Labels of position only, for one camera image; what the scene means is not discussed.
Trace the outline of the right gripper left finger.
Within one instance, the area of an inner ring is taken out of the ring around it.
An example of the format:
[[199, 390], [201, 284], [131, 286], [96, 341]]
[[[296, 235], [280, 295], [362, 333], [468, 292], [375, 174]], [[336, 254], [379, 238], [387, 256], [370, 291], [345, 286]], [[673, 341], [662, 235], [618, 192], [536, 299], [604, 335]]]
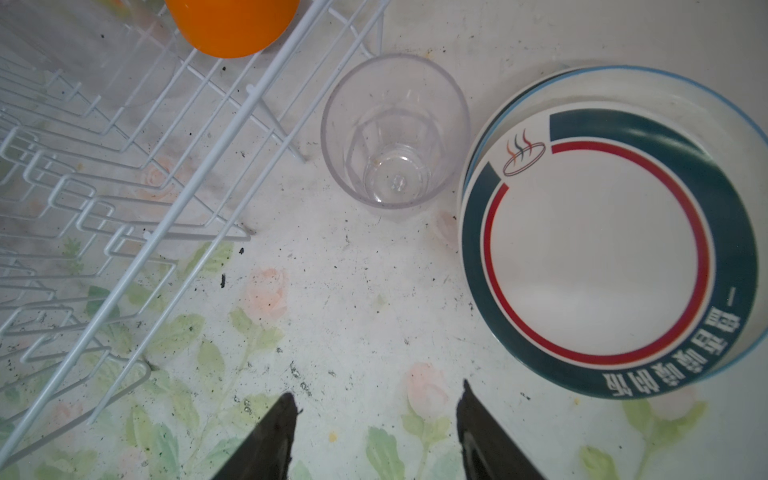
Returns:
[[213, 476], [214, 480], [286, 480], [299, 410], [283, 393]]

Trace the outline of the orange bowl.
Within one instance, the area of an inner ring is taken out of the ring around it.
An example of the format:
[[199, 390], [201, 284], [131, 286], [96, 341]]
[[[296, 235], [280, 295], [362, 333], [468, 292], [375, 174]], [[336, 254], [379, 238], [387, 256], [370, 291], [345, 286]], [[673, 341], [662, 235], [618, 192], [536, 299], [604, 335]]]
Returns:
[[299, 0], [167, 0], [187, 42], [216, 58], [240, 58], [274, 43], [294, 19]]

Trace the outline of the white wire dish rack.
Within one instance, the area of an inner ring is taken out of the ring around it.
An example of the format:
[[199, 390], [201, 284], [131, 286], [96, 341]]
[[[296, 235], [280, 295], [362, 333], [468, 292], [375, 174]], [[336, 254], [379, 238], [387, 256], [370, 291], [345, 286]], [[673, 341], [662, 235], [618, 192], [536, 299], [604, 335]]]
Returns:
[[222, 336], [269, 175], [342, 72], [382, 50], [385, 1], [303, 1], [241, 58], [190, 45], [160, 1], [103, 2], [73, 73], [1, 23], [1, 475], [214, 469], [235, 409]]

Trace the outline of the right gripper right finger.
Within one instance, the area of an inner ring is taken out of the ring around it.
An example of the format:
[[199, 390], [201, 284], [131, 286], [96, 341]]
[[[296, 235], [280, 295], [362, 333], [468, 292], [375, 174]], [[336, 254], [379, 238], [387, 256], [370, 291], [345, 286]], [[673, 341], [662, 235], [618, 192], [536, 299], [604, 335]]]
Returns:
[[544, 479], [473, 393], [467, 380], [463, 381], [456, 408], [456, 425], [468, 480]]

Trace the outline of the clear glass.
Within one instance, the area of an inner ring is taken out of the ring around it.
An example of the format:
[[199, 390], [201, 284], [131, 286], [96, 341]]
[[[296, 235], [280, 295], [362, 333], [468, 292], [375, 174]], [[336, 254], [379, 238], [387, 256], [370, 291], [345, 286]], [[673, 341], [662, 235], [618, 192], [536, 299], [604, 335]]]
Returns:
[[413, 54], [351, 69], [323, 110], [320, 145], [339, 187], [360, 204], [405, 210], [432, 200], [470, 147], [470, 113], [455, 79]]

